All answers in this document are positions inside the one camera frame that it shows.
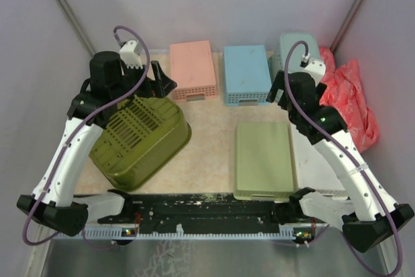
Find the pale green perforated basket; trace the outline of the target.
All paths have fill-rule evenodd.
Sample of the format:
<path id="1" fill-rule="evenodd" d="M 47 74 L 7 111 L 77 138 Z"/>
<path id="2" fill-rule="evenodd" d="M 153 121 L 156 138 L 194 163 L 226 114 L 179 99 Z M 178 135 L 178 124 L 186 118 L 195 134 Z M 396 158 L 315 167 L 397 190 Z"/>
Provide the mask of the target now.
<path id="1" fill-rule="evenodd" d="M 285 61 L 291 47 L 298 41 L 305 41 L 309 47 L 309 53 L 312 58 L 321 60 L 319 47 L 316 38 L 307 32 L 286 32 L 279 38 L 276 50 L 272 56 L 268 59 L 268 67 L 272 79 L 275 79 L 278 71 L 283 71 Z M 299 45 L 295 48 L 290 61 L 289 61 L 289 72 L 292 73 L 298 68 L 301 62 L 301 58 L 304 55 L 304 46 Z"/>

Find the light blue perforated bin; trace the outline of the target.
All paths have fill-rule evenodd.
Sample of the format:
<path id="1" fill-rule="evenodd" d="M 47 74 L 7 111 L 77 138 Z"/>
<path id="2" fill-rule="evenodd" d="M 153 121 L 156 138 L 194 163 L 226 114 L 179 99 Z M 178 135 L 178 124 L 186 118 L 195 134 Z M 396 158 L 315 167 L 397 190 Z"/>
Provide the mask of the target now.
<path id="1" fill-rule="evenodd" d="M 226 46 L 222 74 L 226 106 L 268 104 L 272 82 L 264 45 Z"/>

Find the salmon pink perforated bin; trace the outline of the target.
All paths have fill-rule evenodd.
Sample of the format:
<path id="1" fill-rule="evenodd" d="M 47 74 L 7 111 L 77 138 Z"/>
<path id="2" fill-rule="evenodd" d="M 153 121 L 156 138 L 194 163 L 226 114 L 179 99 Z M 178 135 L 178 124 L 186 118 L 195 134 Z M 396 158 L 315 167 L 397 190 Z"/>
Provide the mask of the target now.
<path id="1" fill-rule="evenodd" d="M 177 87 L 172 92 L 176 102 L 192 96 L 214 99 L 219 96 L 210 42 L 174 43 L 169 47 L 170 74 Z"/>

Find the olive green tub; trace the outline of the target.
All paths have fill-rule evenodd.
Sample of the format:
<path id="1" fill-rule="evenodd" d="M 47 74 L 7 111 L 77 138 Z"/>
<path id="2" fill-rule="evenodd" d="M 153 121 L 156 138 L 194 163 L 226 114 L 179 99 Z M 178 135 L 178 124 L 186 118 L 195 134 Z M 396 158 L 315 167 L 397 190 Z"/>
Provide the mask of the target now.
<path id="1" fill-rule="evenodd" d="M 153 177 L 191 139 L 182 109 L 168 98 L 139 98 L 119 110 L 89 157 L 111 185 L 131 192 Z"/>

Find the light green perforated bin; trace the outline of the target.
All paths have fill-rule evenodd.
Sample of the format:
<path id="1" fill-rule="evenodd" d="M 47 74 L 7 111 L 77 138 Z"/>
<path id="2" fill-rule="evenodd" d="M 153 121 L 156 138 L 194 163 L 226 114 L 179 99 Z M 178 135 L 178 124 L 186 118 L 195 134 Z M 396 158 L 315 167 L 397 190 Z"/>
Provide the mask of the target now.
<path id="1" fill-rule="evenodd" d="M 235 199 L 289 200 L 295 186 L 287 124 L 238 123 L 233 154 Z"/>

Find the white plastic bin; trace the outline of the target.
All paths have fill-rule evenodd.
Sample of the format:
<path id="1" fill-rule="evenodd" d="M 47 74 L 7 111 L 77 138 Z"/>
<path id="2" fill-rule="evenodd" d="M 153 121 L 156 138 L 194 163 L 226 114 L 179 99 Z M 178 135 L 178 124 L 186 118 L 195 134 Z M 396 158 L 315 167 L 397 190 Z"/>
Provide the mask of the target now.
<path id="1" fill-rule="evenodd" d="M 289 132 L 297 188 L 309 187 L 335 200 L 347 199 L 348 194 L 324 157 L 294 125 L 289 125 Z"/>

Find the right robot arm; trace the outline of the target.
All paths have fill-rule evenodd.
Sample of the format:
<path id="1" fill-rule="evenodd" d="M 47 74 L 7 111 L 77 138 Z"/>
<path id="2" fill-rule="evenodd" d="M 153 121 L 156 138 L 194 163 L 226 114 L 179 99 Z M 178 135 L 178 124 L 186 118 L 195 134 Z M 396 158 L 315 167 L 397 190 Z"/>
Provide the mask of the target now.
<path id="1" fill-rule="evenodd" d="M 356 251 L 366 252 L 395 235 L 414 218 L 410 204 L 398 203 L 379 183 L 357 150 L 347 124 L 336 108 L 319 103 L 326 85 L 306 71 L 280 71 L 268 102 L 286 110 L 297 132 L 326 160 L 346 191 L 333 200 L 304 187 L 289 197 L 288 212 L 297 222 L 315 217 L 339 229 Z"/>

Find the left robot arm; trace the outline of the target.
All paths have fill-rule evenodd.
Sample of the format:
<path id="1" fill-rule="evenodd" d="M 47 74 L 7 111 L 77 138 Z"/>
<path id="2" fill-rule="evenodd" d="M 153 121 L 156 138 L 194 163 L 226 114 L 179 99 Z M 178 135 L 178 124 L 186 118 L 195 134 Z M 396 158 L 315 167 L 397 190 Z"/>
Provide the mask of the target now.
<path id="1" fill-rule="evenodd" d="M 128 195 L 110 190 L 105 194 L 75 199 L 75 187 L 89 154 L 126 99 L 166 97 L 176 83 L 160 63 L 141 64 L 135 52 L 101 51 L 89 62 L 86 79 L 67 111 L 59 146 L 38 185 L 30 195 L 20 195 L 17 207 L 26 216 L 23 237 L 35 222 L 57 233 L 74 236 L 90 221 L 114 217 L 121 223 L 134 218 Z"/>

